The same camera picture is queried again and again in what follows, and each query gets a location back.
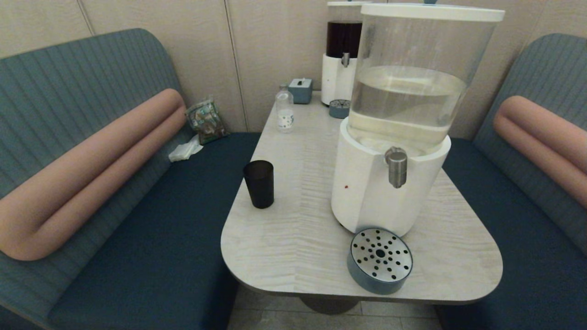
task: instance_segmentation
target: plastic bag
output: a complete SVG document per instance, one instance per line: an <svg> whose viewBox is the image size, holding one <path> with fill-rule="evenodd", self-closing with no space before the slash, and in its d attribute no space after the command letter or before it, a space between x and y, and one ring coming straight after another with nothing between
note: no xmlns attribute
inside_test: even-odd
<svg viewBox="0 0 587 330"><path fill-rule="evenodd" d="M202 145L228 135L212 96L189 107L185 115L191 128L198 133Z"/></svg>

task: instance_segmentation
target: white napkin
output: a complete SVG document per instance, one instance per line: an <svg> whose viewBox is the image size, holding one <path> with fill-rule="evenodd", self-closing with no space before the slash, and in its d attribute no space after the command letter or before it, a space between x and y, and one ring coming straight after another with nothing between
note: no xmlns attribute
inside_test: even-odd
<svg viewBox="0 0 587 330"><path fill-rule="evenodd" d="M198 151L202 150L204 146L200 145L200 140L198 135L196 134L188 143L180 144L176 147L169 154L169 160L171 161L178 161L178 160L187 160L190 158L191 155L197 153Z"/></svg>

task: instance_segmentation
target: faucet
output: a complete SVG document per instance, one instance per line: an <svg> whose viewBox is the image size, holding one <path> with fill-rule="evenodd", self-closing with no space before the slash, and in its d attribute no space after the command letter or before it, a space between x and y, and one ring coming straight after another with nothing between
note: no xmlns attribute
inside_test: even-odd
<svg viewBox="0 0 587 330"><path fill-rule="evenodd" d="M342 53L342 58L340 59L340 62L345 68L348 67L350 62L350 53Z"/></svg>
<svg viewBox="0 0 587 330"><path fill-rule="evenodd" d="M407 154L399 147L391 147L385 152L385 162L389 166L389 183L400 188L407 179Z"/></svg>

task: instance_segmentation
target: white wooden table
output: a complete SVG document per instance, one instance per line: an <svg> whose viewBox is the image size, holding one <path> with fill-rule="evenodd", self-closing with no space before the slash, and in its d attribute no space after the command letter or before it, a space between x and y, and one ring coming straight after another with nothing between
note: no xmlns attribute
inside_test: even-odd
<svg viewBox="0 0 587 330"><path fill-rule="evenodd" d="M467 304L496 288L499 249L443 170L403 237L414 258L404 286L377 295L355 283L346 267L353 234L330 209L341 120L328 115L316 92L294 112L289 134L277 131L271 112L252 157L275 167L274 204L253 207L243 181L222 231L222 256L242 284L301 298L423 304Z"/></svg>

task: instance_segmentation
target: clear water tank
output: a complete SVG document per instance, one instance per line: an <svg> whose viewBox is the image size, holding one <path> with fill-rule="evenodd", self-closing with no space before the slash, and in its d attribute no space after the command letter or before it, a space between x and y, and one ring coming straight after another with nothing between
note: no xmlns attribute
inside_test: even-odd
<svg viewBox="0 0 587 330"><path fill-rule="evenodd" d="M365 4L348 131L384 153L436 151L504 11Z"/></svg>

